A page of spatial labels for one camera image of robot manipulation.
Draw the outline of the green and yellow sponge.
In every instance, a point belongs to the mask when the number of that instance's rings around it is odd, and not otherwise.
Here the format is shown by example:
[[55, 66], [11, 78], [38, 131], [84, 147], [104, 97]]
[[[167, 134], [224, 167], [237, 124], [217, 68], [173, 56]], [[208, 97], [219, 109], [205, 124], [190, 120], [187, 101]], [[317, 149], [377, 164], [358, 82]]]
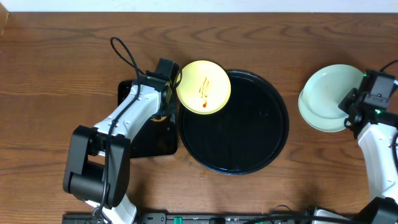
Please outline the green and yellow sponge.
[[150, 120], [152, 120], [152, 121], [155, 121], [155, 122], [161, 122], [161, 121], [163, 121], [163, 120], [165, 120], [167, 117], [166, 116], [163, 116], [163, 117], [159, 117], [159, 118], [151, 118]]

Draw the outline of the light blue plate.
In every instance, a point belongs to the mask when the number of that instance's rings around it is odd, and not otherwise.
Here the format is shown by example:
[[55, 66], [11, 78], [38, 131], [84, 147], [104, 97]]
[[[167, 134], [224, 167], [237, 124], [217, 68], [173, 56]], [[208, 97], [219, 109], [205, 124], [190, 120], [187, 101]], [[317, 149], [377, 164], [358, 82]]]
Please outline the light blue plate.
[[352, 88], [359, 87], [362, 71], [344, 64], [330, 65], [315, 72], [303, 89], [304, 105], [324, 119], [338, 119], [345, 112], [338, 105]]
[[314, 112], [310, 111], [310, 108], [305, 104], [303, 91], [301, 91], [298, 98], [298, 109], [302, 118], [313, 128], [323, 131], [326, 133], [335, 133], [344, 130], [344, 120], [348, 117], [344, 114], [339, 118], [321, 118]]

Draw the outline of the yellow plate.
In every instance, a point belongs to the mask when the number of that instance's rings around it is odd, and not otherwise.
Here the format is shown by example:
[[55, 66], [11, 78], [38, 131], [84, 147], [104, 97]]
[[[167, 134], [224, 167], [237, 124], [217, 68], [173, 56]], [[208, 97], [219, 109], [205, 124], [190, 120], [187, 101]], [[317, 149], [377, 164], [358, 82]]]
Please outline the yellow plate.
[[181, 104], [196, 114], [221, 110], [231, 95], [229, 76], [217, 63], [198, 60], [183, 67], [175, 79]]

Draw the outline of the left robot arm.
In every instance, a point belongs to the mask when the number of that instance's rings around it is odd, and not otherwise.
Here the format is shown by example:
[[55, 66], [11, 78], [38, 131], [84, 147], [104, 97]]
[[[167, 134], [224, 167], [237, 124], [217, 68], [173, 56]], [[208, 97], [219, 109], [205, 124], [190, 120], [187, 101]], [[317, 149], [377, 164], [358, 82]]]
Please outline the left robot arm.
[[174, 88], [181, 77], [178, 70], [139, 74], [107, 118], [73, 131], [63, 190], [93, 207], [84, 223], [135, 221], [137, 208], [126, 194], [130, 160], [177, 150]]

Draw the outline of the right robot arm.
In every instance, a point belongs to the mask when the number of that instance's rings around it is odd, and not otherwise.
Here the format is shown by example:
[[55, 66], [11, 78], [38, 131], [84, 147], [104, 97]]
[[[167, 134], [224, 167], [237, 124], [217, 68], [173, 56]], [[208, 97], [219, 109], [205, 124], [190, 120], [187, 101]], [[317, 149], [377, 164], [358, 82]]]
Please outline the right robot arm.
[[364, 102], [368, 93], [352, 88], [338, 107], [348, 117], [363, 153], [370, 202], [354, 216], [361, 223], [397, 223], [397, 115]]

